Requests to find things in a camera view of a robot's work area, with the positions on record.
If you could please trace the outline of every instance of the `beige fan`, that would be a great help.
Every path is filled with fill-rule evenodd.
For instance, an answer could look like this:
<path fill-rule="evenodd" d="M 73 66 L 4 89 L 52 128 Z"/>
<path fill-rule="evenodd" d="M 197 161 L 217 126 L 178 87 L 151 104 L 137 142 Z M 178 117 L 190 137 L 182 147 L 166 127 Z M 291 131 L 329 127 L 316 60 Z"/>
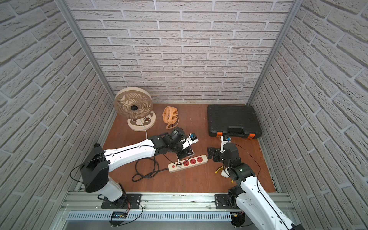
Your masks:
<path fill-rule="evenodd" d="M 152 98 L 144 89 L 127 87 L 120 90 L 114 106 L 118 114 L 128 118 L 128 125 L 134 131 L 144 131 L 155 124 Z"/>

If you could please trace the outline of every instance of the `aluminum frame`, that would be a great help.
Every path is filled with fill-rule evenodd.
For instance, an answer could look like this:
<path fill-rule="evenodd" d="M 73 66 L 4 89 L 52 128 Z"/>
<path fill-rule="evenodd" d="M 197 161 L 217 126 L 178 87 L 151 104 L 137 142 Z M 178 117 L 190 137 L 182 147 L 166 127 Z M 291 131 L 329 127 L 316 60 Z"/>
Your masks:
<path fill-rule="evenodd" d="M 263 81 L 263 78 L 266 76 L 268 68 L 271 66 L 272 61 L 276 57 L 277 51 L 281 47 L 281 44 L 282 44 L 282 42 L 283 42 L 283 40 L 284 40 L 284 38 L 287 34 L 287 31 L 289 30 L 291 24 L 293 23 L 295 15 L 297 15 L 297 12 L 300 9 L 300 6 L 301 6 L 302 2 L 303 2 L 303 0 L 294 0 L 293 4 L 291 5 L 290 10 L 289 10 L 289 12 L 288 12 L 288 14 L 285 18 L 285 21 L 282 24 L 280 32 L 277 35 L 275 43 L 273 44 L 273 46 L 271 48 L 271 52 L 270 52 L 270 54 L 268 55 L 268 57 L 266 59 L 266 63 L 263 66 L 261 74 L 259 75 L 259 77 L 257 79 L 257 82 L 255 83 L 255 86 L 252 90 L 252 93 L 248 98 L 247 105 L 250 105 L 252 103 L 252 100 L 254 99 L 255 94 L 257 93 L 258 88 L 260 87 L 260 85 Z"/>
<path fill-rule="evenodd" d="M 142 192 L 141 205 L 144 208 L 143 214 L 169 214 L 174 213 L 178 215 L 203 214 L 203 215 L 228 215 L 230 212 L 240 212 L 240 209 L 216 209 L 215 194 L 219 193 L 201 193 L 201 192 Z M 56 215 L 50 230 L 62 230 L 66 221 L 68 220 L 86 220 L 86 218 L 96 218 L 99 215 L 102 218 L 108 216 L 113 211 L 125 211 L 126 209 L 102 209 L 102 201 L 97 199 L 97 193 L 68 192 L 64 202 Z M 296 210 L 287 193 L 269 193 L 271 199 L 276 203 L 282 212 L 284 212 L 294 223 L 299 223 L 299 218 Z M 131 214 L 140 214 L 141 209 L 132 209 Z M 82 218 L 70 219 L 76 214 L 81 215 Z M 150 221 L 201 221 L 201 218 L 192 219 L 165 219 L 164 217 L 153 218 L 144 216 L 137 220 Z"/>
<path fill-rule="evenodd" d="M 101 80 L 102 85 L 105 87 L 110 99 L 114 101 L 115 100 L 114 91 L 112 90 L 109 82 L 107 81 L 105 75 L 103 74 L 100 64 L 98 64 L 97 59 L 93 54 L 92 49 L 90 48 L 85 36 L 83 35 L 82 30 L 80 29 L 77 21 L 75 20 L 68 4 L 66 3 L 65 0 L 55 0 L 55 2 L 59 7 L 60 12 L 63 14 L 65 20 L 68 22 L 71 31 L 74 33 L 77 41 L 81 45 L 82 50 L 85 52 L 92 67 L 95 69 L 97 76 Z"/>

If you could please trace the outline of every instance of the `vent slot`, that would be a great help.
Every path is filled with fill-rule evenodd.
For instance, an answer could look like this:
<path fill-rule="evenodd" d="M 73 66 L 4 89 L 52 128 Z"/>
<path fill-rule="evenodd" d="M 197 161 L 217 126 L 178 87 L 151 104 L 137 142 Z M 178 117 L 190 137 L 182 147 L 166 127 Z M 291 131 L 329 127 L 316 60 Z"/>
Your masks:
<path fill-rule="evenodd" d="M 67 220 L 110 220 L 113 211 L 70 211 Z M 134 220 L 141 211 L 131 210 L 125 220 Z M 230 212 L 143 211 L 142 221 L 231 221 Z"/>

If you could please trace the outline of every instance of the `toolbox handle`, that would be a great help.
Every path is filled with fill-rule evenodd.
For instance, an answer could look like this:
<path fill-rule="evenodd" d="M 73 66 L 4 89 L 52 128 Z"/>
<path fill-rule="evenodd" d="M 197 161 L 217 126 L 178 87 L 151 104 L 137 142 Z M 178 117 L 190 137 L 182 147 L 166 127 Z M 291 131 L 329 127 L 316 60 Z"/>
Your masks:
<path fill-rule="evenodd" d="M 227 128 L 227 133 L 229 135 L 237 136 L 237 137 L 244 137 L 245 135 L 244 129 L 242 126 L 229 126 Z"/>

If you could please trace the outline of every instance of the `power strip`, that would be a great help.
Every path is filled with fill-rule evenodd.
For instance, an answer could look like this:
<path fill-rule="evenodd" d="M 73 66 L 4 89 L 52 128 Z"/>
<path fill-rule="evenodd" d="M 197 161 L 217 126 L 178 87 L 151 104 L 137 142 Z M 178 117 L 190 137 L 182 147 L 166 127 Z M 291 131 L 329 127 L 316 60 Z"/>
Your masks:
<path fill-rule="evenodd" d="M 188 169 L 188 168 L 191 168 L 191 167 L 194 167 L 194 166 L 197 166 L 197 165 L 200 165 L 200 164 L 205 164 L 208 162 L 208 159 L 207 159 L 207 156 L 206 155 L 202 155 L 202 156 L 196 156 L 196 157 L 193 157 L 193 158 L 190 158 L 190 160 L 181 160 L 179 161 L 181 163 L 181 167 L 177 167 L 176 163 L 173 164 L 173 163 L 170 163 L 169 164 L 169 172 L 173 173 L 173 172 L 176 172 L 176 171 L 180 171 L 180 170 L 183 170 L 183 169 Z"/>

